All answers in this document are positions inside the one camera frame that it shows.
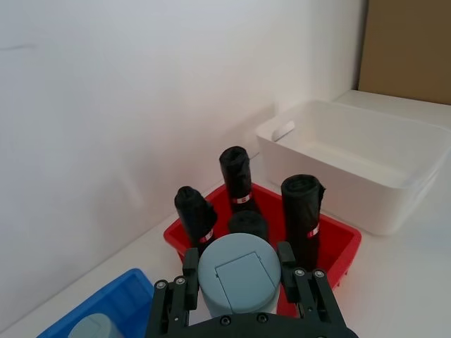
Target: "screw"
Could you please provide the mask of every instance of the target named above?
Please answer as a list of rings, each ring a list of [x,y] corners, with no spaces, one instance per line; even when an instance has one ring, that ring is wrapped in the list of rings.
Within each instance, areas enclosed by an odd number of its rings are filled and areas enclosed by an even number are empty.
[[[219,322],[222,326],[229,326],[230,323],[232,322],[232,320],[230,319],[230,317],[228,315],[223,315],[221,317],[221,319],[219,320]]]
[[[257,316],[257,322],[264,324],[268,321],[268,316],[265,313],[259,313]]]

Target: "rolled black trash bag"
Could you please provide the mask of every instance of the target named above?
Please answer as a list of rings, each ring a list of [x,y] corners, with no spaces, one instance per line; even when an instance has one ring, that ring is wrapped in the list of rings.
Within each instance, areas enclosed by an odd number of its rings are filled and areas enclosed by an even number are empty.
[[[282,183],[287,241],[297,264],[312,271],[319,254],[319,211],[324,187],[312,175],[294,175]]]
[[[191,244],[202,254],[215,240],[213,226],[218,216],[213,206],[191,187],[181,187],[174,198],[174,204]]]
[[[228,221],[228,229],[231,234],[244,232],[268,241],[268,223],[255,211],[244,210],[235,213]]]
[[[251,210],[260,213],[252,194],[251,170],[246,149],[241,146],[226,149],[219,156],[219,163],[232,212]]]

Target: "white wall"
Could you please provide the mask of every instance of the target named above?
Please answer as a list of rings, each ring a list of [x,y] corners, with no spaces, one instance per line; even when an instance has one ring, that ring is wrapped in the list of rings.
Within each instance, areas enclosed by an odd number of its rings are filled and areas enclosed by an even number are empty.
[[[2,1],[0,331],[218,182],[275,107],[349,89],[362,3]]]

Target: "white storage box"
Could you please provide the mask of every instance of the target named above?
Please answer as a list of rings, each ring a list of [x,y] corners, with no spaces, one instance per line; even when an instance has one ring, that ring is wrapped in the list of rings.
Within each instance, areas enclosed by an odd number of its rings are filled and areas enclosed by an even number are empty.
[[[374,234],[400,227],[451,147],[445,128],[322,101],[277,115],[257,138],[270,181],[317,176],[322,211]]]

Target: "white table surface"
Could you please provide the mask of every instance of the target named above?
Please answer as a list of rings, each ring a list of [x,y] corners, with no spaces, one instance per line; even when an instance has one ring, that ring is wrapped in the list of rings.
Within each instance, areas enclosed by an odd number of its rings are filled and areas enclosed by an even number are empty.
[[[254,182],[278,192],[264,178],[260,156],[252,160],[251,167]],[[397,234],[375,237],[363,233],[349,274],[334,292],[348,327],[361,338],[450,336],[450,175],[448,160],[431,192]],[[142,269],[152,282],[172,280],[180,274],[181,262],[163,240],[163,231],[175,219],[175,214],[167,218],[2,332],[0,338],[36,337],[131,268]],[[190,322],[207,318],[200,296]]]

